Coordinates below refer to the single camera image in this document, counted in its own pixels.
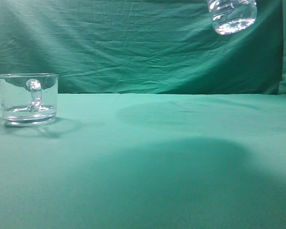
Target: clear glass cup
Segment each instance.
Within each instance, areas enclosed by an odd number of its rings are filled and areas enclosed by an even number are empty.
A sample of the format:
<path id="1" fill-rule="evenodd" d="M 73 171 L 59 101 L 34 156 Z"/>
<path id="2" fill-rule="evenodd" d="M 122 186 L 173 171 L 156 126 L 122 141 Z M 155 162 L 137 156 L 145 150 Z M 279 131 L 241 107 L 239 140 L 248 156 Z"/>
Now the clear glass cup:
<path id="1" fill-rule="evenodd" d="M 244 30 L 257 16 L 255 0 L 206 0 L 212 15 L 213 27 L 221 35 Z"/>
<path id="2" fill-rule="evenodd" d="M 0 75 L 0 103 L 5 125 L 49 123 L 57 111 L 58 75 Z"/>

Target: mug handle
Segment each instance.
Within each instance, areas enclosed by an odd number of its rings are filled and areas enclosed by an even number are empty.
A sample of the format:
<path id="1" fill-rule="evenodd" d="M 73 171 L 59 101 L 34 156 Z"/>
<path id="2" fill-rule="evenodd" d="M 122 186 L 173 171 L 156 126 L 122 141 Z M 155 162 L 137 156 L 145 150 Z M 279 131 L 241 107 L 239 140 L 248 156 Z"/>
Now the mug handle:
<path id="1" fill-rule="evenodd" d="M 42 103 L 41 83 L 36 79 L 29 79 L 26 85 L 28 90 L 31 91 L 31 102 L 26 109 L 28 112 L 38 112 L 41 110 Z"/>

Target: glass base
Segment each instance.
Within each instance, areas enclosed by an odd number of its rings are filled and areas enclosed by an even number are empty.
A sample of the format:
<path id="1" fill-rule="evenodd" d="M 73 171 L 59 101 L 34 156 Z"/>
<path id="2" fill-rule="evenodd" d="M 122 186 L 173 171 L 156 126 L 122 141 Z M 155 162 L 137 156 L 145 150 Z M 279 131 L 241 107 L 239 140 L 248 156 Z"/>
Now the glass base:
<path id="1" fill-rule="evenodd" d="M 213 26 L 218 34 L 228 35 L 244 30 L 249 26 L 251 26 L 254 22 L 255 19 L 246 18 L 246 19 L 239 19 L 236 21 L 230 21 L 222 25 L 213 24 Z"/>
<path id="2" fill-rule="evenodd" d="M 40 119 L 15 119 L 12 120 L 9 118 L 4 118 L 3 124 L 6 126 L 32 126 L 32 125 L 41 125 L 53 122 L 55 120 L 55 115 L 50 115 Z"/>

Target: clear plastic bottle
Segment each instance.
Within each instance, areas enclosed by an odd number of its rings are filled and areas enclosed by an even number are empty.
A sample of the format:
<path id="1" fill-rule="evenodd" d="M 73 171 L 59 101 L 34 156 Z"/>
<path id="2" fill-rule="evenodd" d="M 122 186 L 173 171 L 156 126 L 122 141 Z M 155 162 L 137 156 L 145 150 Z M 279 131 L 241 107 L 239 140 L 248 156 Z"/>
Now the clear plastic bottle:
<path id="1" fill-rule="evenodd" d="M 256 20 L 255 0 L 207 0 L 213 27 L 226 35 L 248 28 Z"/>

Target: table surface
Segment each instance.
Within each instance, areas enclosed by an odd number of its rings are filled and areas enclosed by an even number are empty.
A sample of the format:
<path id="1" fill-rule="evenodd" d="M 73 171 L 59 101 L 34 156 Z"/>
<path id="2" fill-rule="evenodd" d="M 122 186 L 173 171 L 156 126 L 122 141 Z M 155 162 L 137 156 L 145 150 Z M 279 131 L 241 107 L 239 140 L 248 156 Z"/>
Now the table surface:
<path id="1" fill-rule="evenodd" d="M 286 95 L 60 94 L 0 118 L 0 229 L 285 229 Z"/>

